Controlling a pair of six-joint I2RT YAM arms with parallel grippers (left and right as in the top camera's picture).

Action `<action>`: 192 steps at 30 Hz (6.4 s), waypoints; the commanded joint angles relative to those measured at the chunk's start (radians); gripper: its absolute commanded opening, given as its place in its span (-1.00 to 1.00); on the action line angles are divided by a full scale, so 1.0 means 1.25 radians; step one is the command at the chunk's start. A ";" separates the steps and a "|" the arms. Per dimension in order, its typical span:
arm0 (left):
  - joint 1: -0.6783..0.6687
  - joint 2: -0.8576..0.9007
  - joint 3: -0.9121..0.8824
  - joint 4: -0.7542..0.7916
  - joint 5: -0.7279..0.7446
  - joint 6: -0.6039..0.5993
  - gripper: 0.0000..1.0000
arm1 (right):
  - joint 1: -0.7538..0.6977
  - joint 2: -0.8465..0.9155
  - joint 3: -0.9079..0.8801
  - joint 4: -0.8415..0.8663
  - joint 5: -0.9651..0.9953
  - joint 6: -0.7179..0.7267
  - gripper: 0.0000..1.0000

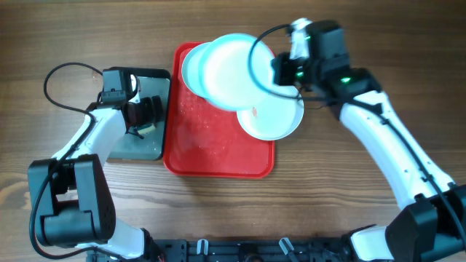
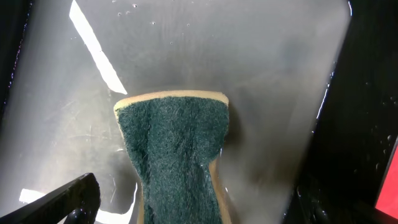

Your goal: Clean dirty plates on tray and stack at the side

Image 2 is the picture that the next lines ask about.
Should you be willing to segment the green yellow sponge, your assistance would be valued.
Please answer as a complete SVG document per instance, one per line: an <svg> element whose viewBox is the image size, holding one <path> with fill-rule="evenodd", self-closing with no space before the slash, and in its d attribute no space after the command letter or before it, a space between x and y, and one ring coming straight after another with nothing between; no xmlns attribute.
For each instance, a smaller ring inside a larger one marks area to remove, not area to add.
<svg viewBox="0 0 398 224"><path fill-rule="evenodd" d="M139 223L230 223L217 171L228 98L173 90L118 101L116 121L141 181Z"/></svg>

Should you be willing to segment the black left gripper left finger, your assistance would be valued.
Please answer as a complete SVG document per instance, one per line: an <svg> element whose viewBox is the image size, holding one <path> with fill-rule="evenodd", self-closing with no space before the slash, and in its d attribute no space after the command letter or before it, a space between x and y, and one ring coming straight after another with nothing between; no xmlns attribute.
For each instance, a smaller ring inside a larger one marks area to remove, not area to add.
<svg viewBox="0 0 398 224"><path fill-rule="evenodd" d="M86 173L43 197L1 217L4 224L89 223L93 224L101 204L100 187Z"/></svg>

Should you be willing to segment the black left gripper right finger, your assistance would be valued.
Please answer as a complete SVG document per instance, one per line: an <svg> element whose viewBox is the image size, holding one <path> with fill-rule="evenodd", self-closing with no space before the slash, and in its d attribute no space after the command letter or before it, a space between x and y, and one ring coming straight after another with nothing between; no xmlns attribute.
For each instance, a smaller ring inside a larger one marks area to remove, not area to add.
<svg viewBox="0 0 398 224"><path fill-rule="evenodd" d="M397 219L309 178L295 188L295 223L397 224Z"/></svg>

